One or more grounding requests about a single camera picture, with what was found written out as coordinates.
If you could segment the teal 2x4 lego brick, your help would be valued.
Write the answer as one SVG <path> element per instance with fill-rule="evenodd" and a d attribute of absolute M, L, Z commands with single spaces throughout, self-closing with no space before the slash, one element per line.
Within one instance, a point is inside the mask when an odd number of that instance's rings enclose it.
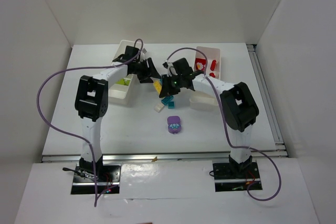
<path fill-rule="evenodd" d="M 169 96 L 166 96 L 164 97 L 161 102 L 163 105 L 168 105 L 169 102 L 171 102 L 173 100 L 173 96 L 172 95 L 169 95 Z"/>

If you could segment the teal 2x2 lego brick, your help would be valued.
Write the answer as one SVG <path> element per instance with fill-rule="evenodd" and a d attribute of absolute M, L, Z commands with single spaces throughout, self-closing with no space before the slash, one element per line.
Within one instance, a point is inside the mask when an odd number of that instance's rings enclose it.
<path fill-rule="evenodd" d="M 168 103 L 168 108 L 169 108 L 169 109 L 174 109 L 174 108 L 175 108 L 175 102 L 174 102 L 174 101 L 170 101 L 170 102 Z"/>

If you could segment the white lego brick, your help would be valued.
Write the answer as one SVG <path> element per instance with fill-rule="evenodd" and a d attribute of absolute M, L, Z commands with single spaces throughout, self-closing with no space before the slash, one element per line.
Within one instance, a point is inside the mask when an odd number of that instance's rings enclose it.
<path fill-rule="evenodd" d="M 162 104 L 161 102 L 160 103 L 157 103 L 154 107 L 154 110 L 157 112 L 157 113 L 160 113 L 163 109 L 164 109 L 165 105 Z"/>

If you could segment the green 2x3 lego brick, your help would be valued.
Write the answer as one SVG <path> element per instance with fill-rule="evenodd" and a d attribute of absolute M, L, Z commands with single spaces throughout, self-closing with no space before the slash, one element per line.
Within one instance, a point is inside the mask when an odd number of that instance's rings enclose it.
<path fill-rule="evenodd" d="M 117 81 L 116 84 L 122 85 L 122 86 L 129 86 L 130 82 L 131 82 L 130 79 L 123 78 L 123 79 L 120 79 L 119 81 Z"/>

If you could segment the red 2x4 lego brick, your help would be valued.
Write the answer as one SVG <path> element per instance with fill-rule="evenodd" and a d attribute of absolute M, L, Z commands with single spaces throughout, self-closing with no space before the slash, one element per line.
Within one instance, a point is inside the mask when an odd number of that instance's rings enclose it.
<path fill-rule="evenodd" d="M 217 65 L 217 61 L 216 61 L 216 60 L 213 60 L 212 63 L 211 63 L 211 66 L 210 66 L 210 70 L 211 70 L 211 71 L 214 71 L 215 68 L 216 68 L 216 65 Z"/>

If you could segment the purple flower lego box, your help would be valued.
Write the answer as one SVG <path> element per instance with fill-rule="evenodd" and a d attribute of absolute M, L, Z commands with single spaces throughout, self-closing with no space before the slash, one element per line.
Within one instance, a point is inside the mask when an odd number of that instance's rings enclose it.
<path fill-rule="evenodd" d="M 169 116 L 167 118 L 167 129 L 171 134 L 177 134 L 181 131 L 181 118 L 177 115 Z"/>

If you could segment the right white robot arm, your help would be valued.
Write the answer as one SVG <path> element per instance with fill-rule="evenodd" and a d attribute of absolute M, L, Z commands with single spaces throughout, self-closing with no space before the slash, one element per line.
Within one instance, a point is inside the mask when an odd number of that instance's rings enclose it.
<path fill-rule="evenodd" d="M 259 108 L 246 83 L 228 83 L 209 75 L 203 70 L 194 71 L 185 58 L 175 62 L 165 61 L 167 74 L 162 75 L 159 97 L 178 94 L 182 88 L 198 91 L 216 98 L 227 142 L 231 147 L 229 165 L 239 174 L 252 163 L 251 132 L 259 115 Z"/>

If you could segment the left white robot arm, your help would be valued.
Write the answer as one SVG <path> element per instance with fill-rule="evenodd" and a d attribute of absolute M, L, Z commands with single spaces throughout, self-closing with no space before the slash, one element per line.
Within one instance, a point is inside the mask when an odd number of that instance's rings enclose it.
<path fill-rule="evenodd" d="M 142 59 L 140 49 L 126 46 L 124 53 L 113 60 L 110 68 L 104 68 L 94 76 L 83 75 L 79 80 L 75 109 L 81 119 L 83 138 L 86 139 L 79 167 L 87 173 L 99 176 L 104 172 L 101 122 L 108 110 L 109 89 L 129 74 L 136 75 L 141 83 L 152 83 L 154 78 L 160 78 L 151 58 Z"/>

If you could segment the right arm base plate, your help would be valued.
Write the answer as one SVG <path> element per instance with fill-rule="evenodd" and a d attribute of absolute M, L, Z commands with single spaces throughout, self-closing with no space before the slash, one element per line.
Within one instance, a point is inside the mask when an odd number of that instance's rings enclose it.
<path fill-rule="evenodd" d="M 260 173 L 256 162 L 243 172 L 235 174 L 229 166 L 229 163 L 213 163 L 213 169 L 209 172 L 213 177 L 216 192 L 224 191 L 246 191 L 250 186 L 250 190 L 262 190 Z"/>

